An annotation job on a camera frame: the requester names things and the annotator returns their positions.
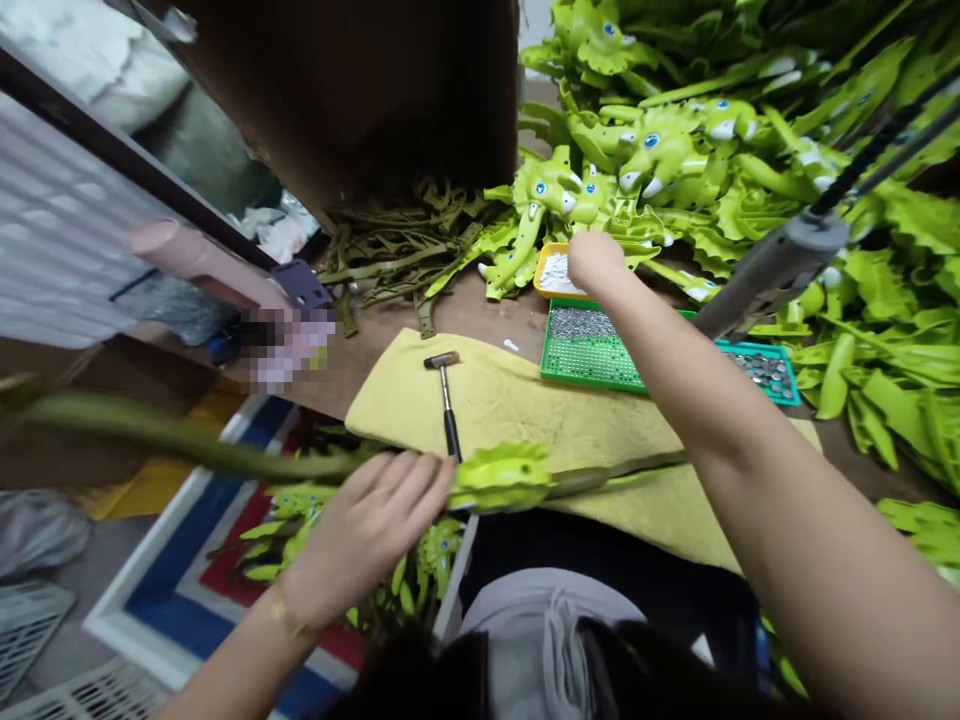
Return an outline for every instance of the white bag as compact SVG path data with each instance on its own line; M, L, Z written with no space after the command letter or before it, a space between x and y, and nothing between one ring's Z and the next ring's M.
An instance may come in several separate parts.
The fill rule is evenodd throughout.
M90 522L57 493L0 492L0 579L62 565L89 539Z
M190 79L149 30L102 0L0 0L0 34L126 133L156 120Z

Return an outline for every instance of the pink object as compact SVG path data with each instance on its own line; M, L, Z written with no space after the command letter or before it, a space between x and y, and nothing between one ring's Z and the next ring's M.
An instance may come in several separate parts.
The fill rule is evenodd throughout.
M239 310L289 310L286 294L197 230L165 218L141 225L125 242L137 257Z

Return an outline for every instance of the gray shirt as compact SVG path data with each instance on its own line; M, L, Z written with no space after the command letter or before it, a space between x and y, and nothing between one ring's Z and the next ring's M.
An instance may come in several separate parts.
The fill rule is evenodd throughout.
M616 590L557 568L505 575L477 595L461 632L488 634L490 702L497 720L590 720L590 674L577 620L646 621Z

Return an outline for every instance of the floor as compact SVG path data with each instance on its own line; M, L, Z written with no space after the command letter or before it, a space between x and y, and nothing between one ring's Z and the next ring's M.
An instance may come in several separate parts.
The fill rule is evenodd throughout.
M94 523L83 554L67 565L41 574L76 597L70 614L0 710L49 690L116 657L81 625L156 518L138 517Z

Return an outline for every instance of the hammer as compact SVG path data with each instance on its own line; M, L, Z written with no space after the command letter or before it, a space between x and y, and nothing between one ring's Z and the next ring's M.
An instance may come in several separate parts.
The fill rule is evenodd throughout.
M458 463L463 462L463 456L460 454L460 437L457 435L457 421L453 417L453 409L450 407L450 386L447 385L447 366L460 361L460 354L457 352L443 353L434 355L423 361L423 366L428 370L440 370L440 387L443 389L443 429L447 434L447 454L457 458Z

